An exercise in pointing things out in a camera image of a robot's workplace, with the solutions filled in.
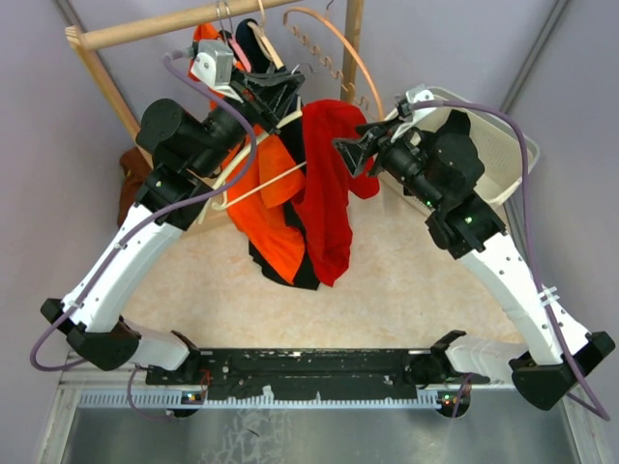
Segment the cream plastic hook hanger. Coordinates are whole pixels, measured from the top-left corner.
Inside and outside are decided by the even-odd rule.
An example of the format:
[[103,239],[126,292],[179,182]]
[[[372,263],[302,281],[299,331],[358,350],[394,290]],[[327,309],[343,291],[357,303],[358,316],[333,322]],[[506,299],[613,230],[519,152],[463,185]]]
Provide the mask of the cream plastic hook hanger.
[[282,62],[279,54],[277,53],[275,47],[272,45],[271,41],[268,39],[265,32],[265,8],[261,0],[256,1],[258,10],[260,12],[260,20],[256,25],[251,25],[251,29],[258,41],[258,44],[264,53],[264,55],[269,59],[269,61],[274,65],[275,70],[280,70],[284,67],[284,63]]

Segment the pink hanger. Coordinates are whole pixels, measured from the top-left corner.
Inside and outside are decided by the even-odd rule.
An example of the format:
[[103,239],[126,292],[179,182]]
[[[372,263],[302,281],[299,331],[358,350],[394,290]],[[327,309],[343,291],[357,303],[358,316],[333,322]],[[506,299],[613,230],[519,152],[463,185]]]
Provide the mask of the pink hanger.
[[242,69],[245,72],[249,73],[251,71],[250,59],[245,54],[245,51],[243,50],[243,48],[236,41],[234,34],[230,31],[224,31],[224,33],[225,33],[225,38],[227,40],[228,46],[234,52],[238,62],[241,64]]

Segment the black orange t shirt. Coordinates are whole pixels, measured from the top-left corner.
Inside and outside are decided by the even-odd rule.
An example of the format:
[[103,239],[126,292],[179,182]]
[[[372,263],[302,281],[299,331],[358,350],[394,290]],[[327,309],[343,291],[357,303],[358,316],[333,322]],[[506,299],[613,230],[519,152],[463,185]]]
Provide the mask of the black orange t shirt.
[[306,160],[302,121],[284,126],[258,147],[257,185],[249,202],[256,218],[248,233],[250,255],[272,281],[315,291],[319,279],[306,249],[305,228],[292,199],[305,188]]

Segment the navy t shirt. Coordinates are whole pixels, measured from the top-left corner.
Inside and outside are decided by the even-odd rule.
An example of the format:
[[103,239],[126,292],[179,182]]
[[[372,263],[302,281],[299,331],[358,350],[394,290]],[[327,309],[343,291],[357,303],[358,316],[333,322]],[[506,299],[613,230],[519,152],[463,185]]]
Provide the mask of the navy t shirt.
[[250,64],[250,73],[274,72],[277,69],[276,64],[267,56],[266,50],[262,49],[262,44],[252,29],[252,26],[257,25],[254,19],[242,20],[237,25],[233,38],[244,53],[246,62]]

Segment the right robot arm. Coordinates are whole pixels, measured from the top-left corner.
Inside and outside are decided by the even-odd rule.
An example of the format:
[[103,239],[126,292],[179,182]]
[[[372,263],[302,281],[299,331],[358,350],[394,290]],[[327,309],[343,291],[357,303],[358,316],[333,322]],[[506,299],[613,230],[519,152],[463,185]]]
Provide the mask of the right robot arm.
[[400,118],[361,125],[333,146],[353,176],[386,172],[430,213],[435,245],[472,273],[516,326],[520,344],[452,331],[412,363],[416,384],[451,383],[477,374],[512,385],[531,405],[551,409],[615,348],[537,284],[502,219],[475,191],[485,172],[467,113],[450,111],[437,130]]

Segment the red t shirt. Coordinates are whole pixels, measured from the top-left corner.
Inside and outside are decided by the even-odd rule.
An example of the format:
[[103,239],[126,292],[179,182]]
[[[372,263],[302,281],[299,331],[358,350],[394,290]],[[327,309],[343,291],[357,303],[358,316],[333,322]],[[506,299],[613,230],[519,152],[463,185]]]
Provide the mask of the red t shirt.
[[358,107],[343,101],[314,101],[303,109],[306,182],[292,205],[305,228],[314,273],[328,286],[349,268],[353,241],[349,195],[365,200],[380,191],[377,179],[352,176],[333,145],[337,138],[354,137],[356,127],[365,122]]

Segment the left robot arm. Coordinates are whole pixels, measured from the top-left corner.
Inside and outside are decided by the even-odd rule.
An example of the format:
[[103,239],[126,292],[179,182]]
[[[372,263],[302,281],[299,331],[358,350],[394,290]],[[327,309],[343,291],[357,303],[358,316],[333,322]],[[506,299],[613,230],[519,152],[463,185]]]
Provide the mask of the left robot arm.
[[213,197],[243,181],[257,157],[256,129],[280,130],[305,76],[234,70],[216,91],[182,79],[216,103],[203,120],[170,98],[153,101],[136,136],[154,168],[105,252],[75,289],[48,299],[41,313],[85,363],[102,371],[126,363],[154,365],[183,384],[201,371],[196,348],[180,333],[140,328],[123,316],[140,281],[188,231]]

